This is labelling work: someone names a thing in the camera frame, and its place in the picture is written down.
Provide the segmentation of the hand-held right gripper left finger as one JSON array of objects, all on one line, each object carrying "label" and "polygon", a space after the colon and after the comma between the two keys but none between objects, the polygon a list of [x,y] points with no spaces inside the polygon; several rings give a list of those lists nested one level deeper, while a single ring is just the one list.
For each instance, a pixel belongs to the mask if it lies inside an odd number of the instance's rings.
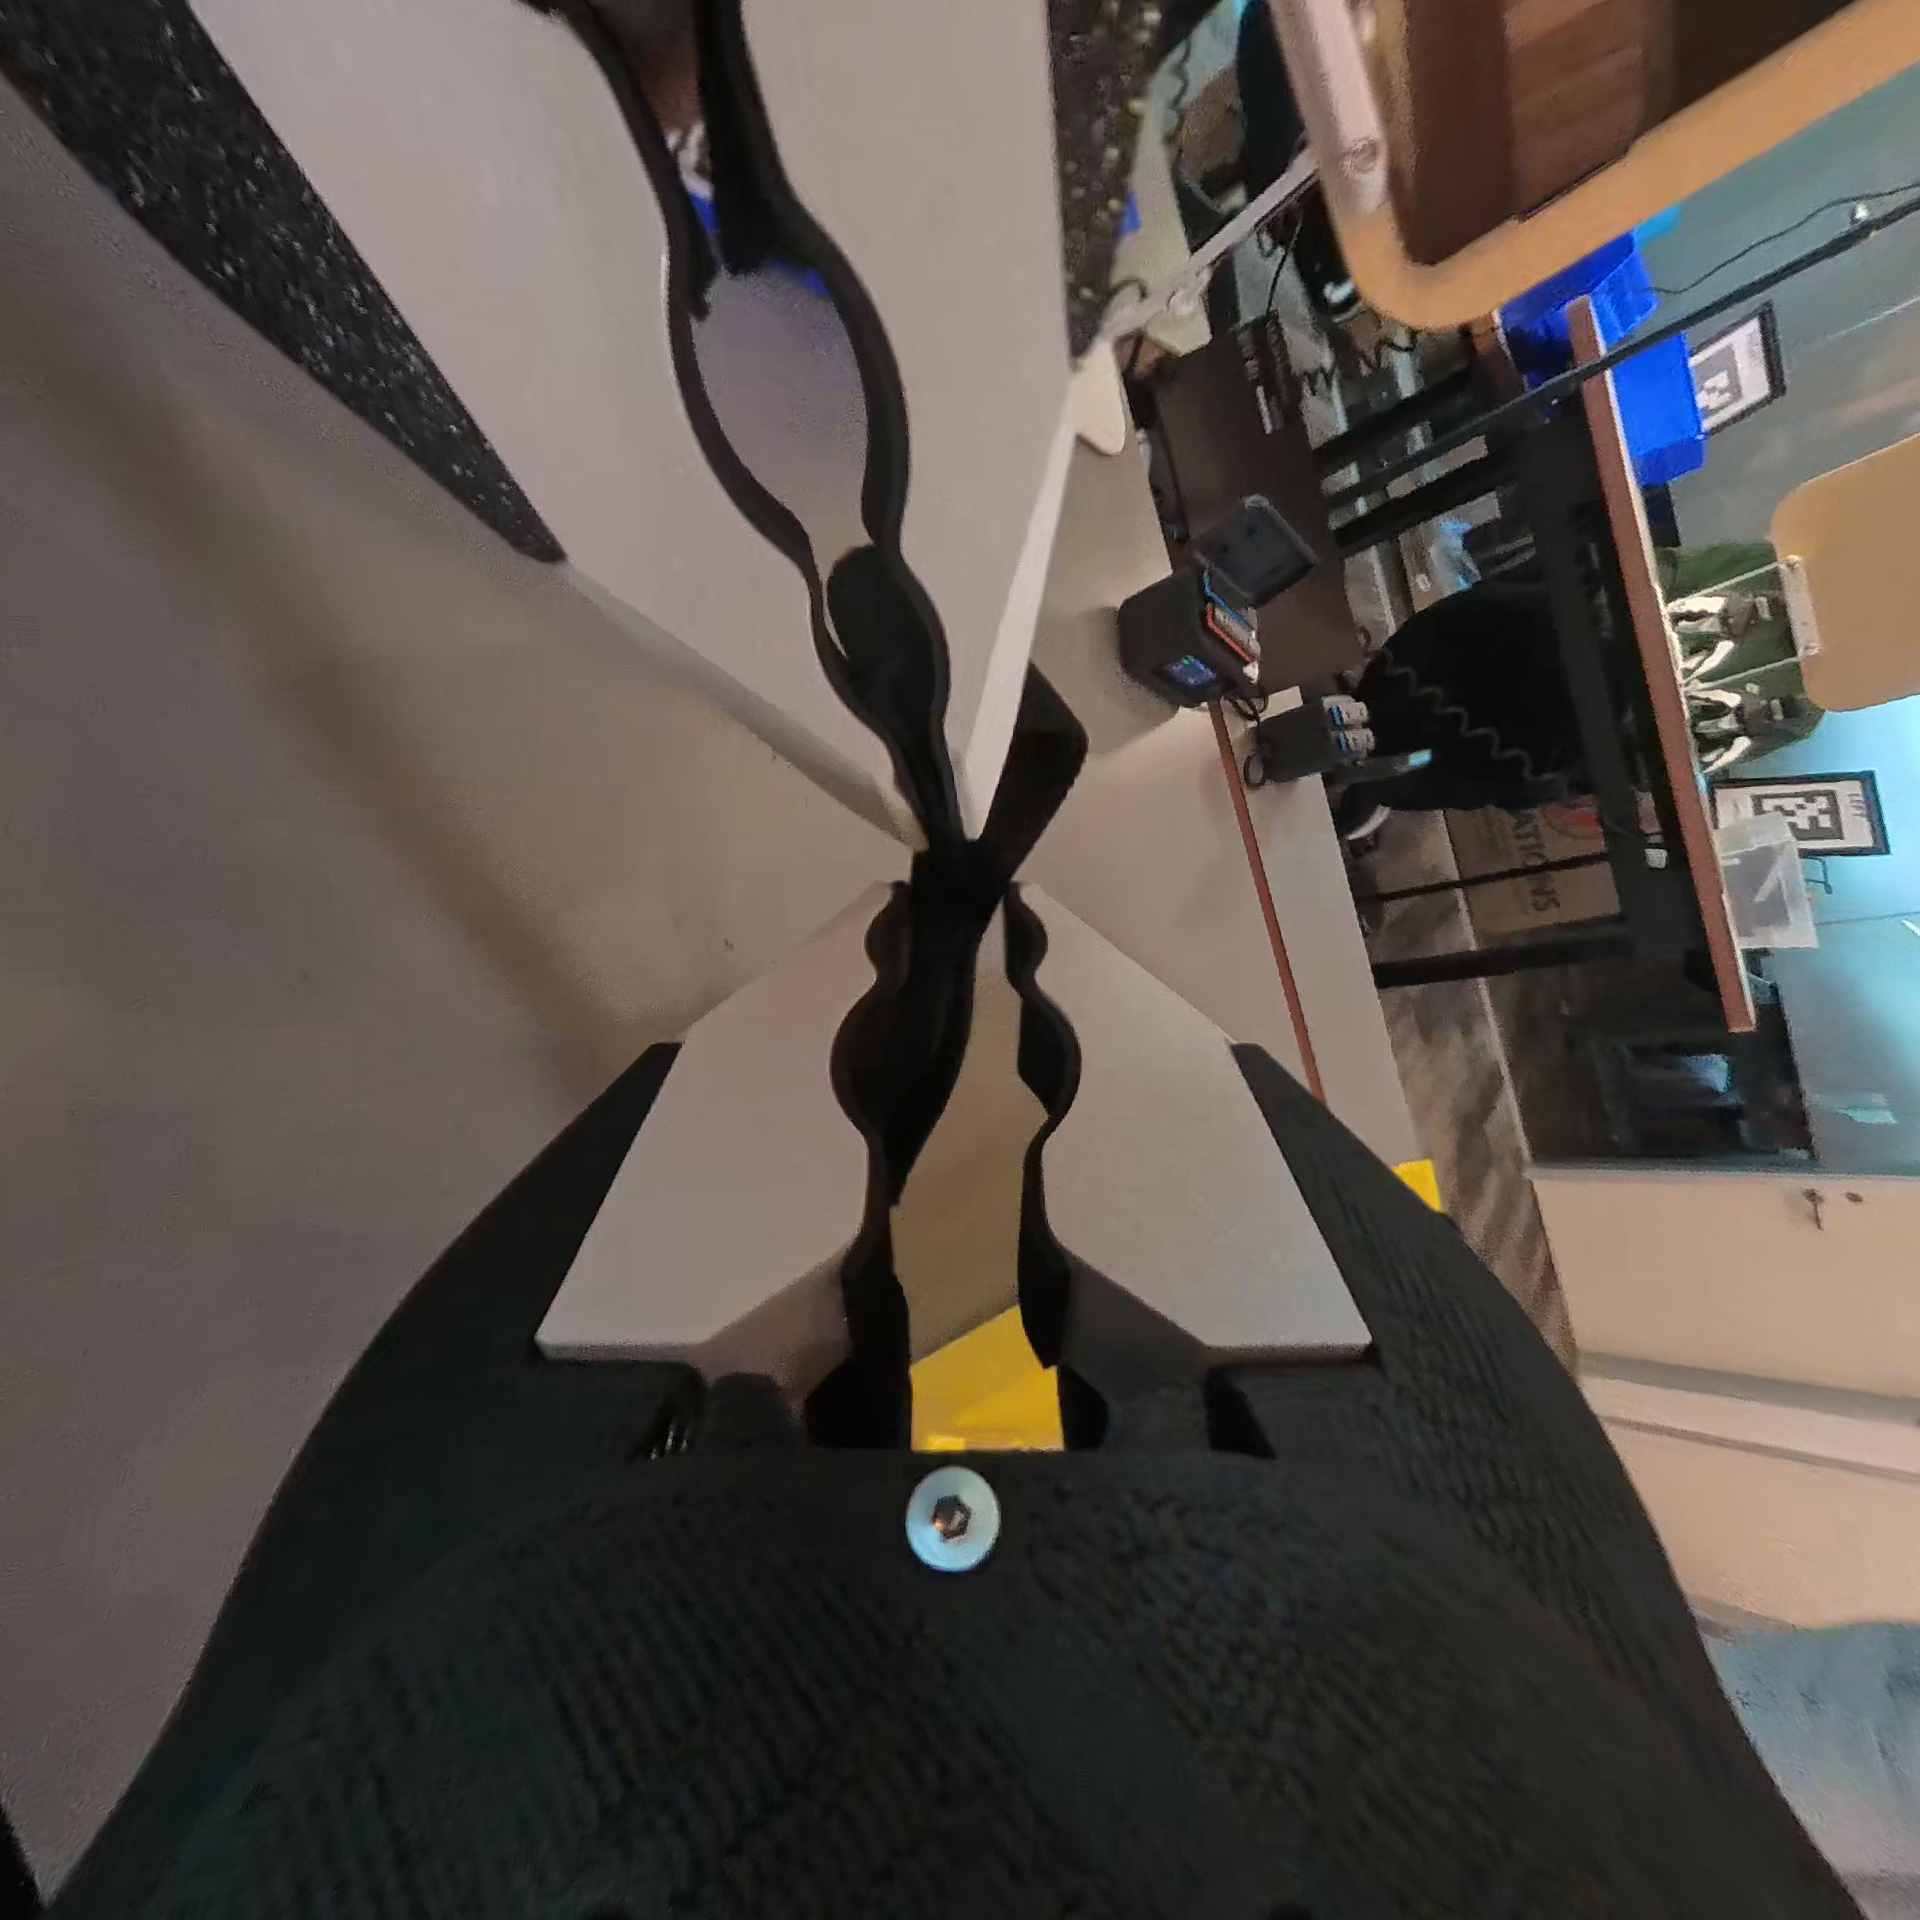
[{"label": "hand-held right gripper left finger", "polygon": [[879,1125],[843,1061],[902,905],[868,888],[685,1032],[537,1329],[545,1361],[763,1377],[796,1405],[848,1368],[902,1399]]}]

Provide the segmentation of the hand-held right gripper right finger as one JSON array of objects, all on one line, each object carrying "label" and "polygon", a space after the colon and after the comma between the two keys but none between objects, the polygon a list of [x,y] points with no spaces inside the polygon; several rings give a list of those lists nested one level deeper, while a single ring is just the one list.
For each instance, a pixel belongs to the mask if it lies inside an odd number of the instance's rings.
[{"label": "hand-held right gripper right finger", "polygon": [[1043,889],[1003,907],[1024,1153],[1016,1304],[1100,1401],[1369,1347],[1241,1049]]}]

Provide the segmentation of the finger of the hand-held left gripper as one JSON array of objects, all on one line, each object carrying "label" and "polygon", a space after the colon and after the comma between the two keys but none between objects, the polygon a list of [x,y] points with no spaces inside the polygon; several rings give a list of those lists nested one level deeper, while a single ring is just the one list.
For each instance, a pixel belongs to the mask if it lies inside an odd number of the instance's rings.
[{"label": "finger of the hand-held left gripper", "polygon": [[713,4],[734,208],[813,274],[720,272],[703,565],[727,672],[908,843],[1008,786],[1071,461],[1043,4]]},{"label": "finger of the hand-held left gripper", "polygon": [[[839,689],[833,563],[741,459],[696,351],[703,234],[617,52],[581,4],[193,4],[417,344],[561,543],[561,576],[876,826],[920,845],[904,778]],[[873,308],[830,265],[863,387],[867,492],[902,563],[904,425]]]}]

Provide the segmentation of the black smartwatch with strap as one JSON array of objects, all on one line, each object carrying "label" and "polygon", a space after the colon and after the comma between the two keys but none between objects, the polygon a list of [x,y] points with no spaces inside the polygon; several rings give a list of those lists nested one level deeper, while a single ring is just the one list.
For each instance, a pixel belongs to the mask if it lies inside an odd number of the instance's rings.
[{"label": "black smartwatch with strap", "polygon": [[904,1449],[910,1308],[894,1212],[969,1052],[982,940],[1081,778],[1087,731],[1029,668],[987,821],[967,832],[943,755],[945,645],[929,602],[876,544],[845,554],[822,593],[845,671],[839,689],[877,725],[923,845],[861,940],[873,986],[832,1040],[832,1093],[867,1148],[868,1183],[836,1275],[848,1348],[806,1395],[801,1419],[820,1449]]}]

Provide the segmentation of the open-front blue plastic bin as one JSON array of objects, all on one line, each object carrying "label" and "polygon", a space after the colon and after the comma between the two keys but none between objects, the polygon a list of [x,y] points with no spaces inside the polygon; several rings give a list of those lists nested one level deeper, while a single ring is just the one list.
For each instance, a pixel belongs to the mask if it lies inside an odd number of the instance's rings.
[{"label": "open-front blue plastic bin", "polygon": [[718,220],[718,208],[716,208],[716,201],[713,201],[711,186],[705,180],[693,179],[693,180],[685,180],[685,193],[687,193],[687,203],[694,213],[694,220],[696,220],[696,225],[703,234],[705,253],[711,258],[711,269],[716,274],[720,274],[720,272],[725,272],[729,276],[750,274],[750,272],[773,274],[774,280],[799,288],[809,297],[815,297],[820,303],[830,300],[828,284],[822,281],[822,276],[813,268],[809,268],[809,263],[804,263],[801,258],[796,258],[796,257],[790,257],[785,251],[780,251],[780,249],[769,251],[759,263],[759,268],[750,268],[750,269],[729,268],[727,261],[725,261],[725,251],[723,251],[723,226],[720,226],[720,220]]}]

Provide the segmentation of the white metal stand leg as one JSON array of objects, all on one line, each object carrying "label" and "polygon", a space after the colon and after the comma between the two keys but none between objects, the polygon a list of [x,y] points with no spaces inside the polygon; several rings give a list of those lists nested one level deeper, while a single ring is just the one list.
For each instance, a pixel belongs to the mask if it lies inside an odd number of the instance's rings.
[{"label": "white metal stand leg", "polygon": [[1318,167],[1312,152],[1300,152],[1287,172],[1260,196],[1245,201],[1212,239],[1189,253],[1182,268],[1161,287],[1140,296],[1115,297],[1102,317],[1097,339],[1118,344],[1129,333],[1144,332],[1166,314],[1192,316],[1201,308],[1216,268],[1225,263],[1248,239],[1265,229],[1308,188],[1317,186]]}]

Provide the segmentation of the yellow plastic bin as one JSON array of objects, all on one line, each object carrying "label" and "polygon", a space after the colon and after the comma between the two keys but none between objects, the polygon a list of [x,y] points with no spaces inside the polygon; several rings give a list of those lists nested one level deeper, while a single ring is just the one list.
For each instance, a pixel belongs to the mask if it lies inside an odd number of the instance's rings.
[{"label": "yellow plastic bin", "polygon": [[1376,1343],[1269,1151],[973,1157],[913,1177],[896,1248],[923,1451],[1201,1435],[1228,1373],[1355,1362]]}]

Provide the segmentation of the cardboard box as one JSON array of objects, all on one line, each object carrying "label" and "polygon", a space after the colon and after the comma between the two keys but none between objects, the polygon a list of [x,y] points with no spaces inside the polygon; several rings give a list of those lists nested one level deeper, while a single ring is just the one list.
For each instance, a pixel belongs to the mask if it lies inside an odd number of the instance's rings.
[{"label": "cardboard box", "polygon": [[1592,805],[1444,813],[1473,935],[1491,945],[1537,928],[1606,922],[1619,891]]}]

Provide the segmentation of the small blue storage bin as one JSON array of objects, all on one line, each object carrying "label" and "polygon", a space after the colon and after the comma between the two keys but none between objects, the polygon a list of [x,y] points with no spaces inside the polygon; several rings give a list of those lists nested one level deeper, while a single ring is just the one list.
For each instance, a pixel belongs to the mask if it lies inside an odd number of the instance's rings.
[{"label": "small blue storage bin", "polygon": [[1707,461],[1689,340],[1647,346],[1612,371],[1623,443],[1643,490],[1667,488]]},{"label": "small blue storage bin", "polygon": [[1599,340],[1619,346],[1661,305],[1647,280],[1638,239],[1630,231],[1499,308],[1508,351],[1520,364],[1559,365],[1572,353],[1567,312],[1587,300]]}]

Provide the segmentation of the clear acrylic holder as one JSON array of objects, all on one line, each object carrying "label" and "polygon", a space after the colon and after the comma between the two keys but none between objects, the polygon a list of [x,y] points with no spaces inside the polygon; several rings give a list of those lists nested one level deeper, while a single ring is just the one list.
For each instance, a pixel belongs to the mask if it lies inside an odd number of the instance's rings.
[{"label": "clear acrylic holder", "polygon": [[1816,946],[1806,861],[1782,813],[1763,811],[1721,824],[1713,848],[1736,949]]}]

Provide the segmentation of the framed printed marker tag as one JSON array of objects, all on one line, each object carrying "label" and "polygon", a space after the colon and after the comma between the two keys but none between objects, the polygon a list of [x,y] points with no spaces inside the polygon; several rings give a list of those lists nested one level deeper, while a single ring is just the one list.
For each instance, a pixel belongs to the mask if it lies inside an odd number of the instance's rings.
[{"label": "framed printed marker tag", "polygon": [[1732,778],[1711,786],[1717,826],[1776,818],[1800,857],[1883,857],[1891,853],[1879,778],[1840,775]]},{"label": "framed printed marker tag", "polygon": [[1773,303],[1689,346],[1703,436],[1751,418],[1784,395],[1787,373]]}]

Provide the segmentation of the brown-edged side desk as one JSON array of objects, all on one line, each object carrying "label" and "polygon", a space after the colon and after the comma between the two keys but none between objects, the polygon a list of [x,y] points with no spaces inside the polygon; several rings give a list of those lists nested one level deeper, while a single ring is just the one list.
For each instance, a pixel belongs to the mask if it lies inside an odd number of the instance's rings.
[{"label": "brown-edged side desk", "polygon": [[1481,984],[1632,959],[1676,962],[1727,1035],[1758,1029],[1689,730],[1638,473],[1614,373],[1687,324],[1606,344],[1591,297],[1566,308],[1569,364],[1525,384],[1497,321],[1473,359],[1313,452],[1337,554],[1355,557],[1510,490],[1550,593],[1591,807],[1615,907],[1517,945],[1374,964],[1380,993]]}]

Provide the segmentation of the green patterned cloth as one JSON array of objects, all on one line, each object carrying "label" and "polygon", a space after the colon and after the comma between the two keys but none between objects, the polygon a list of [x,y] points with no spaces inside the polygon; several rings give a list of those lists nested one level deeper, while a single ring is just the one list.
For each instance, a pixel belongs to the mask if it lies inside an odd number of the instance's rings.
[{"label": "green patterned cloth", "polygon": [[1773,546],[1656,546],[1655,563],[1701,769],[1807,739],[1825,713],[1807,697]]}]

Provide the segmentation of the thin black pole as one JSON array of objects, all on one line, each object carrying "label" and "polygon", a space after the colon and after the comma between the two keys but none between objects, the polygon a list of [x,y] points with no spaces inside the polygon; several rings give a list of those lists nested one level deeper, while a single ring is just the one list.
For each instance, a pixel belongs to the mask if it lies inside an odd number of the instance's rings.
[{"label": "thin black pole", "polygon": [[1846,258],[1854,251],[1865,249],[1883,234],[1891,234],[1915,220],[1917,186],[1909,184],[1903,188],[1896,188],[1888,196],[1856,201],[1846,208],[1846,213],[1846,225],[1843,229],[1791,257],[1782,257],[1781,261],[1765,268],[1765,272],[1745,276],[1740,284],[1729,284],[1713,297],[1699,303],[1687,312],[1676,312],[1661,322],[1647,321],[1640,328],[1630,329],[1619,344],[1574,353],[1574,359],[1567,365],[1567,371],[1556,373],[1544,383],[1525,387],[1523,397],[1515,401],[1515,405],[1544,407],[1550,403],[1566,401],[1572,393],[1580,393],[1584,387],[1592,384],[1603,373],[1614,373],[1632,359],[1643,356],[1646,353],[1661,348],[1670,340],[1677,340],[1694,328],[1705,324],[1707,321],[1718,321],[1740,308],[1741,305],[1753,305],[1771,296],[1787,281],[1806,276],[1807,272],[1821,269]]}]

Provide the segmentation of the beige rounded panel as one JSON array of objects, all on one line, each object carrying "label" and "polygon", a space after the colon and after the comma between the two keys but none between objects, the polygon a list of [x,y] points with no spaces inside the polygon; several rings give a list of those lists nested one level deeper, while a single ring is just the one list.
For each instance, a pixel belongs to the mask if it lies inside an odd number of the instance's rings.
[{"label": "beige rounded panel", "polygon": [[1917,436],[1799,485],[1767,537],[1807,697],[1859,713],[1917,693]]}]

